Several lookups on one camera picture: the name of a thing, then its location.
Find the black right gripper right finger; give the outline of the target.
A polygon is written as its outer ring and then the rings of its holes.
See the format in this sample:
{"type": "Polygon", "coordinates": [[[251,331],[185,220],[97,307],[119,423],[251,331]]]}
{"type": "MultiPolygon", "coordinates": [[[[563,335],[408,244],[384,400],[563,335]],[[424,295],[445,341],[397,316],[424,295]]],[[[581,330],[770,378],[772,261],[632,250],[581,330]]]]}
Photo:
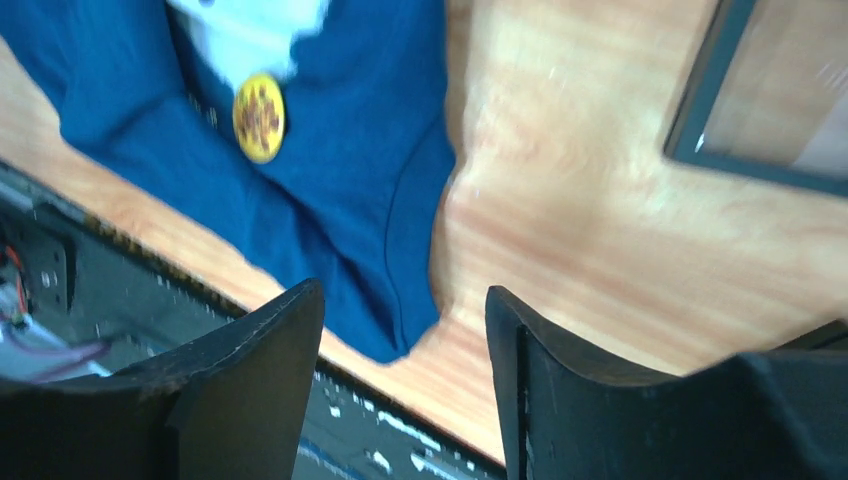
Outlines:
{"type": "Polygon", "coordinates": [[[685,376],[615,355],[504,287],[485,325],[511,479],[843,479],[847,323],[685,376]]]}

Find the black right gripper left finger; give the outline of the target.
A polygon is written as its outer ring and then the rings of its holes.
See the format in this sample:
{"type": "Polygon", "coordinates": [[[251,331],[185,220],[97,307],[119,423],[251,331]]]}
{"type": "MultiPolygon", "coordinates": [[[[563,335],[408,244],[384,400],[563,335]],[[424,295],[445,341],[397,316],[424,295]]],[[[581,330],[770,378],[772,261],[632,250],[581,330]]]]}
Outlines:
{"type": "Polygon", "coordinates": [[[1,383],[5,479],[288,479],[324,318],[306,280],[114,374],[1,383]]]}

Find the blue cartoon print shirt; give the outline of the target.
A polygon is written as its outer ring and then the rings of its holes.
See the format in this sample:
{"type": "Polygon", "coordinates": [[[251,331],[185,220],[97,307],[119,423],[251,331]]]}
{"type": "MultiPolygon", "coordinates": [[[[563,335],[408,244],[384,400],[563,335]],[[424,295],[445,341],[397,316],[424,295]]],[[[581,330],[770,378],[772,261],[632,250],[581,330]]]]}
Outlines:
{"type": "Polygon", "coordinates": [[[383,364],[439,318],[431,234],[455,164],[442,1],[5,1],[1,34],[76,150],[291,286],[383,364]],[[237,89],[282,89],[285,137],[256,164],[237,89]]]}

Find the yellow round brooch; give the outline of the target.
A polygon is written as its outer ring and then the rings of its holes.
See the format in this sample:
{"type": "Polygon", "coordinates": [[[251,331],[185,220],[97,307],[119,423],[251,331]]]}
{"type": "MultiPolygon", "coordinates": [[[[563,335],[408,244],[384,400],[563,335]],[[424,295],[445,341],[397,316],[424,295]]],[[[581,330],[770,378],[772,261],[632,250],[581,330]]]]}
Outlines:
{"type": "Polygon", "coordinates": [[[285,137],[286,108],[282,89],[270,74],[250,76],[237,89],[232,124],[237,143],[253,163],[273,160],[285,137]]]}

